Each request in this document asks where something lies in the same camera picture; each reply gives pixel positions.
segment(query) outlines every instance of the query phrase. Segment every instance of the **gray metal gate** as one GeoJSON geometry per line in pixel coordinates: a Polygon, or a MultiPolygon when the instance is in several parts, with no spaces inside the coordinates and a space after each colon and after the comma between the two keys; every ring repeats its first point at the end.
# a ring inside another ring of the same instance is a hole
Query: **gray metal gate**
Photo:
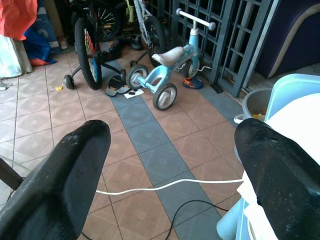
{"type": "Polygon", "coordinates": [[[204,76],[237,97],[252,63],[272,0],[149,0],[154,16],[167,19],[167,45],[188,42],[192,21],[176,15],[176,9],[215,22],[216,29],[199,27],[203,64],[211,66],[204,76]]]}

